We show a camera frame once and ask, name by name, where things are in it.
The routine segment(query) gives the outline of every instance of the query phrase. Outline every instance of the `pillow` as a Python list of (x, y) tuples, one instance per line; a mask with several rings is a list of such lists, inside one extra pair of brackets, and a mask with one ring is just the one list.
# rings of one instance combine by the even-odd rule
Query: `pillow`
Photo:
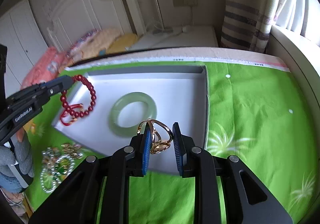
[(91, 40), (95, 34), (98, 33), (98, 31), (96, 29), (90, 30), (88, 31), (86, 34), (84, 34), (81, 38), (79, 38), (77, 40), (77, 42), (75, 42), (70, 49), (68, 50), (68, 55), (70, 57), (72, 57), (74, 54), (77, 53), (77, 51), (79, 51), (79, 49), (81, 48), (81, 46), (85, 43), (87, 43), (87, 41)]
[(106, 54), (115, 54), (125, 52), (126, 48), (132, 46), (138, 41), (138, 36), (133, 33), (125, 34), (119, 37), (113, 44), (109, 47)]
[(108, 50), (111, 44), (121, 35), (117, 28), (108, 28), (98, 32), (92, 39), (81, 45), (76, 53), (73, 54), (68, 66), (81, 60), (97, 57), (100, 51)]
[(56, 78), (59, 68), (68, 60), (66, 52), (59, 53), (55, 47), (49, 47), (23, 79), (21, 89)]

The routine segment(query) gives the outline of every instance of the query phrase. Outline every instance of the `striped curtain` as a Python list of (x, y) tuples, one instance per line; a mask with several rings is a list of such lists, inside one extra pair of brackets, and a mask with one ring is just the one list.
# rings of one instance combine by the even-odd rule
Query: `striped curtain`
[(279, 0), (226, 0), (221, 46), (263, 53)]

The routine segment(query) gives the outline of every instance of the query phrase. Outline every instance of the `electrical outlet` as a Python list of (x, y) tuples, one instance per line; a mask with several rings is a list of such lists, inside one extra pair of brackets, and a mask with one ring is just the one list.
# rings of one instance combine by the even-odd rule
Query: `electrical outlet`
[(198, 0), (172, 0), (174, 7), (197, 6)]

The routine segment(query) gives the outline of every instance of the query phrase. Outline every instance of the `green cloth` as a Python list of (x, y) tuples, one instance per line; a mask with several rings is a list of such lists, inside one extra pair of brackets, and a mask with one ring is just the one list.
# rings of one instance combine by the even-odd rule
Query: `green cloth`
[[(297, 223), (314, 201), (318, 161), (310, 112), (291, 73), (219, 62), (137, 62), (64, 71), (63, 74), (151, 64), (206, 66), (210, 106), (207, 150), (224, 158), (238, 155)], [(51, 98), (44, 111), (34, 118), (35, 130), (28, 133), (36, 177), (26, 193), (34, 209), (48, 197), (39, 180), (41, 151), (70, 142), (51, 127), (61, 107), (59, 98), (59, 95)], [(130, 223), (192, 223), (194, 179), (155, 172), (149, 172), (144, 178), (131, 178), (129, 208)]]

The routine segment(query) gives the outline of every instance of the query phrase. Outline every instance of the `gold ring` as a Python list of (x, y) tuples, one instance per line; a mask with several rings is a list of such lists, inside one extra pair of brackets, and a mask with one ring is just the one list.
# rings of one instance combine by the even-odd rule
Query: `gold ring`
[[(157, 154), (157, 153), (160, 153), (160, 152), (168, 149), (171, 145), (171, 141), (173, 140), (172, 131), (165, 124), (163, 124), (162, 122), (160, 122), (156, 119), (147, 119), (139, 124), (138, 129), (137, 129), (138, 135), (141, 133), (141, 128), (145, 122), (148, 123), (148, 125), (150, 127), (150, 131), (151, 131), (152, 146), (150, 149), (150, 154)], [(169, 134), (169, 140), (162, 142), (161, 136), (158, 133), (158, 131), (155, 129), (155, 127), (153, 126), (153, 123), (156, 123), (158, 126), (162, 127)]]

